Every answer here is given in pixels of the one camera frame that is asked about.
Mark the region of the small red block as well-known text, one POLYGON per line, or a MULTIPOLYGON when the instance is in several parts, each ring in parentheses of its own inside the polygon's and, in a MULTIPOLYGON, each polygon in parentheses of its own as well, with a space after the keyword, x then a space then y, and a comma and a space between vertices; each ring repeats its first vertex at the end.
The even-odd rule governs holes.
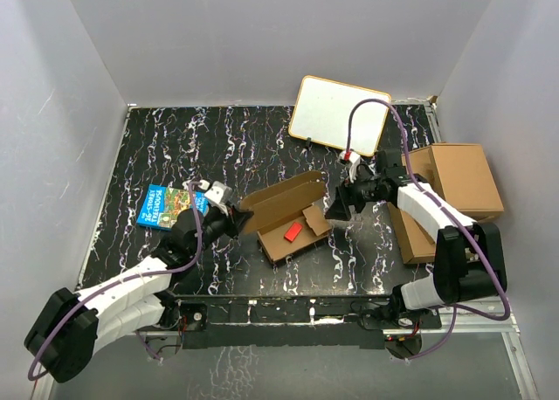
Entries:
POLYGON ((293 222, 284 234, 284 239, 290 243, 293 243, 301 231, 302 225, 298 222, 293 222))

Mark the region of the blue treehouse book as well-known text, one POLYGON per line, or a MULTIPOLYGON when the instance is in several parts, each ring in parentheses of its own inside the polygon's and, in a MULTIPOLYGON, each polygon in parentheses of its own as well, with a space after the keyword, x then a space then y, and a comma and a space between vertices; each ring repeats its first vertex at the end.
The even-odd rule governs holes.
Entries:
POLYGON ((136 224, 157 230, 170 230, 178 215, 193 205, 203 215, 209 210, 209 202, 201 191, 193 192, 193 200, 187 190, 150 184, 143 200, 136 224))

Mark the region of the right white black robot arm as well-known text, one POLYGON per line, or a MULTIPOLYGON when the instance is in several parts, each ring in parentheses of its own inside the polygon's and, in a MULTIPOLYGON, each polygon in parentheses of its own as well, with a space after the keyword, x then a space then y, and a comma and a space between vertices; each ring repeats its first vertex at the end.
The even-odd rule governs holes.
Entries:
POLYGON ((407 328, 423 310, 466 309, 468 301, 490 296, 500 297, 503 304, 500 320, 509 317, 504 255, 495 224, 479 223, 454 209, 412 171, 407 155, 378 151, 374 170, 352 150, 342 151, 339 161, 348 175, 336 187, 326 218, 349 221, 367 203, 384 201, 408 214, 436 244, 431 275, 395 286, 388 304, 374 310, 377 319, 407 328))

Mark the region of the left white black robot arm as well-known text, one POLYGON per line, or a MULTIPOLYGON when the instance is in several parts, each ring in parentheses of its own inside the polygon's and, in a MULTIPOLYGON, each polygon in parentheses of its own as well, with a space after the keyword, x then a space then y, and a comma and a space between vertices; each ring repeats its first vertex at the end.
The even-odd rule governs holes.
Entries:
POLYGON ((138 265, 96 286, 54 292, 24 339, 33 361, 28 378, 51 375, 58 383, 74 378, 106 345, 143 327, 173 328, 180 307, 161 294, 196 265, 205 249, 223 235, 236 238, 252 211, 226 205, 207 214, 187 209, 138 265))

